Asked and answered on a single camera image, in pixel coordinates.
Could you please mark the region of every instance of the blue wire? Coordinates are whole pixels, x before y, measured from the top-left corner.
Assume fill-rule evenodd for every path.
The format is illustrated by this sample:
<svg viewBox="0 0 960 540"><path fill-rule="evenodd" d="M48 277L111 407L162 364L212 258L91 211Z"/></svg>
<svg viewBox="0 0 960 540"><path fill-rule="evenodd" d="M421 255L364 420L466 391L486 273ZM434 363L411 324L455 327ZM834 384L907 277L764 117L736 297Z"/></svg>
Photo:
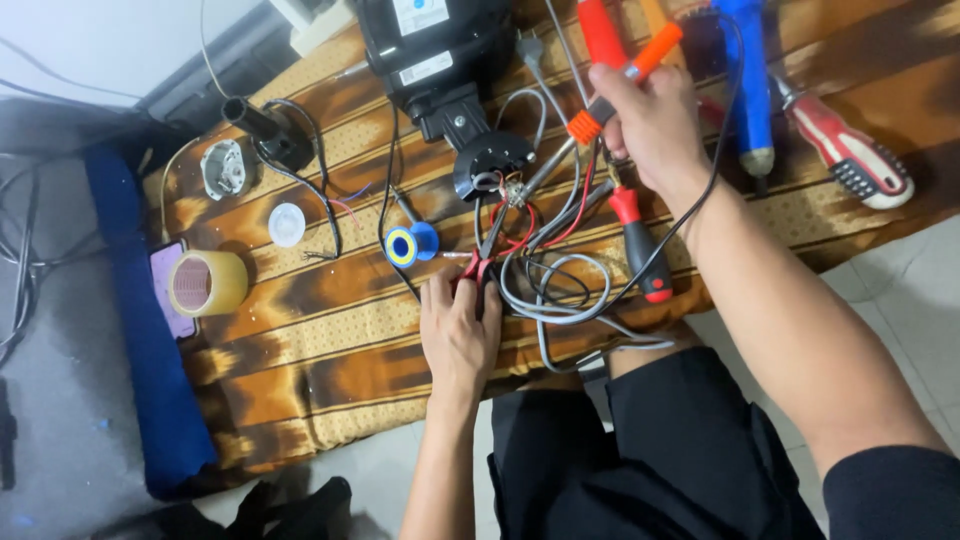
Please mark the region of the blue wire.
<svg viewBox="0 0 960 540"><path fill-rule="evenodd" d="M352 200L352 199L356 199L356 198L359 197L360 195L363 195L363 192L366 191L367 188L370 187L371 184L373 184L373 182L367 183L367 185L364 185L363 188L360 189L360 191L357 191L356 193L350 195L350 196L347 197L346 199L337 199L337 200L340 201L341 203L345 203L346 201L350 201L350 200Z"/></svg>

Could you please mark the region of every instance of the brown striped mat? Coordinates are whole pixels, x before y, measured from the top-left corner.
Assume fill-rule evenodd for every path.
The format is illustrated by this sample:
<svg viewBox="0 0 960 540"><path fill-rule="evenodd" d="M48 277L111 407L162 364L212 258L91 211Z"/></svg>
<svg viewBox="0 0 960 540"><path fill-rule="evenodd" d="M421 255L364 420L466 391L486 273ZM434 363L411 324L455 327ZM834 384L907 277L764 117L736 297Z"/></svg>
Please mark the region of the brown striped mat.
<svg viewBox="0 0 960 540"><path fill-rule="evenodd" d="M689 0L673 0L681 9ZM574 2L558 1L564 31L574 47L578 69L588 67L586 47L576 22ZM619 9L629 52L648 37L638 2L612 4ZM782 242L812 269L828 270L854 255L947 218L960 208L960 1L958 0L783 0L768 13L769 61L782 64L790 78L825 94L828 104L851 123L900 155L918 183L916 197L891 211L868 209L828 179L828 172L796 131L776 115L778 167L771 194L751 200L750 208ZM579 107L556 33L539 0L516 6L521 28L536 28L546 46L543 70L568 115ZM691 71L704 94L723 100L726 78L717 71L719 36L710 28L693 36L687 48ZM213 202L204 194L198 162L220 138L237 136L229 126L212 133L173 166L165 201L170 232L189 247L226 250L251 269L250 294L230 315L201 321L198 338L183 344L183 366L220 456L213 475L220 485L250 473L270 471L317 452L418 420L430 392L430 374L418 337L419 307L396 278L376 245L376 220L384 186L391 138L391 111L381 84L369 72L333 80L332 74L363 58L363 40L352 26L308 58L282 73L252 99L262 103L291 96L324 131L331 194L354 192L351 201L361 228L342 213L344 255L336 261L301 259L304 249L330 248L321 206L302 186L270 171L240 198ZM521 87L534 86L516 61L497 85L489 111ZM539 105L511 105L506 129L532 136ZM454 155L446 144L426 144L405 117L400 119L403 161L400 181L413 206L441 232L444 249L472 244L470 205L453 192ZM564 131L551 115L540 154L560 144ZM716 133L705 127L705 143ZM571 185L572 160L558 170L534 201L544 216L562 205ZM735 157L723 167L726 178L747 198L749 180ZM316 179L316 164L304 174ZM598 180L606 176L598 173ZM624 180L638 185L636 174ZM146 180L151 223L158 224L159 175ZM641 210L655 235L663 235L672 216L653 193L641 189ZM281 202L294 202L307 216L307 235L295 249L277 248L267 234L267 217ZM398 209L387 228L403 223ZM573 234L564 250L604 260L616 283L627 281L620 227L603 205ZM696 268L679 241L668 244L676 297L650 306L636 296L617 311L638 329L663 327L687 313L711 307ZM442 261L418 262L408 272L423 282ZM572 266L591 287L600 277ZM507 318L491 392L507 391L540 368L534 325ZM549 332L555 358L576 356L612 337L603 325L584 324Z"/></svg>

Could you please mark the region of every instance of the barcode sticker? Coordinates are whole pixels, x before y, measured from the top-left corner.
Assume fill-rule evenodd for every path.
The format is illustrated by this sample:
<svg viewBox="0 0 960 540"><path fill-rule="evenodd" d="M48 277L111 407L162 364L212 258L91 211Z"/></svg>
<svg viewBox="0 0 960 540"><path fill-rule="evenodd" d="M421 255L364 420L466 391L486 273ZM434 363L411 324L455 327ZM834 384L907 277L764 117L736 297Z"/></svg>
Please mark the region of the barcode sticker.
<svg viewBox="0 0 960 540"><path fill-rule="evenodd" d="M440 73L451 65L453 65L453 57L450 56L450 51L443 51L433 58L415 63L403 71L400 71L400 81L404 86L409 86L424 77L429 77L434 73Z"/></svg>
<svg viewBox="0 0 960 540"><path fill-rule="evenodd" d="M413 34L450 18L446 0L394 0L400 35Z"/></svg>

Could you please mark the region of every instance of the white plastic cap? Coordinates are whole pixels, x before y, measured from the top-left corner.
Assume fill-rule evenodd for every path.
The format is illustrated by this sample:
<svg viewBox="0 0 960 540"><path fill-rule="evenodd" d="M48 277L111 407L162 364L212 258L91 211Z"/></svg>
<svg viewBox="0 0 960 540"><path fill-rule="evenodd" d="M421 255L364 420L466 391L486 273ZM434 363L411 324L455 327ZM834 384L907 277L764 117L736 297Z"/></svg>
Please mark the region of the white plastic cap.
<svg viewBox="0 0 960 540"><path fill-rule="evenodd" d="M281 203L270 212L267 222L270 239L281 248L292 248L303 238L306 232L306 218L303 210L291 203Z"/></svg>

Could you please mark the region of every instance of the black cloth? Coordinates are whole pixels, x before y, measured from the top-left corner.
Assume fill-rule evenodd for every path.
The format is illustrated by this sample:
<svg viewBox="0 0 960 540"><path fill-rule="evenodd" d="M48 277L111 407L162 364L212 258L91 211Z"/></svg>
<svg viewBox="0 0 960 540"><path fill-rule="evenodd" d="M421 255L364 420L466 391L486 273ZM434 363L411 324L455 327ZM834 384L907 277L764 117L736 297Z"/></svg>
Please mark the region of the black cloth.
<svg viewBox="0 0 960 540"><path fill-rule="evenodd" d="M582 392L493 400L488 463L504 539L824 538L776 430L712 349L657 360L607 393L610 434ZM825 490L834 539L960 538L960 461L946 454L853 455L830 470ZM914 513L892 510L907 502ZM898 515L899 528L875 526ZM911 529L915 520L927 523Z"/></svg>

